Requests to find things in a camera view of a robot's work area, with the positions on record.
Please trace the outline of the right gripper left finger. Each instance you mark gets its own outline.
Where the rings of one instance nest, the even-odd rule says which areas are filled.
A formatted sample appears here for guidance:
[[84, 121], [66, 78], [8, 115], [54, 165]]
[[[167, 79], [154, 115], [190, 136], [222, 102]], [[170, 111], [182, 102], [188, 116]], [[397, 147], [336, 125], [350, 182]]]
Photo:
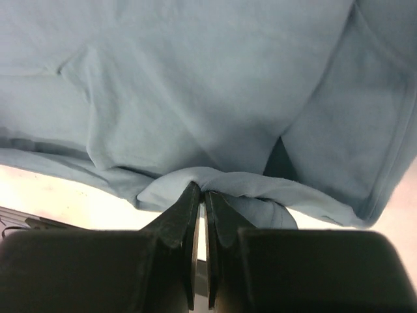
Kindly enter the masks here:
[[200, 189], [143, 229], [20, 230], [1, 242], [2, 312], [188, 312]]

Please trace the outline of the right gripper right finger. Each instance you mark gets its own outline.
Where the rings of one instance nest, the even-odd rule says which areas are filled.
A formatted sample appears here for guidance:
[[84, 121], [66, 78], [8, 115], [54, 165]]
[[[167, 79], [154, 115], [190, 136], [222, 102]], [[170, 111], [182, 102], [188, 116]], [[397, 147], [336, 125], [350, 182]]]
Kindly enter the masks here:
[[208, 306], [214, 312], [415, 312], [393, 245], [371, 231], [256, 228], [205, 194]]

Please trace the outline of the grey-blue t-shirt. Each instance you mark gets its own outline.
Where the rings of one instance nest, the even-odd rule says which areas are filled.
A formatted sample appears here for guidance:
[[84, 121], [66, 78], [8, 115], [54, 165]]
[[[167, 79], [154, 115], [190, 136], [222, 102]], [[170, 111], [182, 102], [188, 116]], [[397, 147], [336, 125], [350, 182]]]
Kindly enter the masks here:
[[415, 1], [1, 2], [2, 165], [363, 228], [415, 157]]

